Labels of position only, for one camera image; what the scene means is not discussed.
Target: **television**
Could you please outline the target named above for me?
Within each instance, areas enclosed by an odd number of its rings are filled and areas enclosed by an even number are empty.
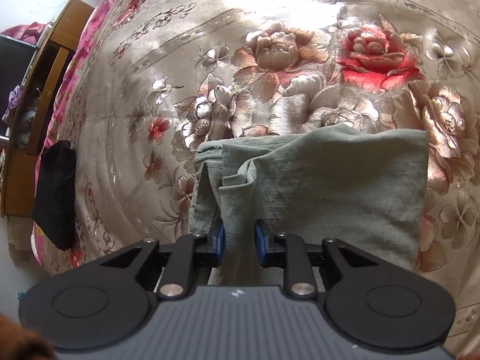
[[[10,91],[22,83],[37,49],[36,45],[0,34],[0,118],[8,108]],[[0,135],[7,125],[0,120]]]

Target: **bed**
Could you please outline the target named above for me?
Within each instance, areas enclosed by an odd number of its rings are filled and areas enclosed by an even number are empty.
[[[35,257],[56,275],[188,231],[205,140],[347,123],[430,140],[412,267],[455,298],[446,346],[480,349],[480,0],[102,0],[44,147],[77,151],[77,239]]]

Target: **folded green garment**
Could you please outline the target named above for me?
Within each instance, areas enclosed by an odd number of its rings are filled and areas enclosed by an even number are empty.
[[[262,269],[256,259],[258,218],[273,233],[317,244],[336,237],[411,269],[427,164],[428,140],[419,130],[367,134],[337,124],[309,134],[201,144],[190,231],[207,233],[221,216],[226,232],[224,260],[210,283],[282,283],[280,269]]]

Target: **wooden cabinet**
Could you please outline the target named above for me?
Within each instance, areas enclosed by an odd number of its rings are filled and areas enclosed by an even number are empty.
[[[69,0],[35,53],[23,79],[20,97],[5,153],[1,180],[1,214],[30,216],[35,195],[35,165],[53,112],[53,102],[93,8]],[[25,149],[15,146],[19,120],[29,97],[42,88]]]

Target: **black fabric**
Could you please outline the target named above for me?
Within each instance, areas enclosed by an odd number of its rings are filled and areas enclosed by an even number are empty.
[[[77,155],[60,140],[42,153],[32,219],[60,250],[75,242],[75,168]]]

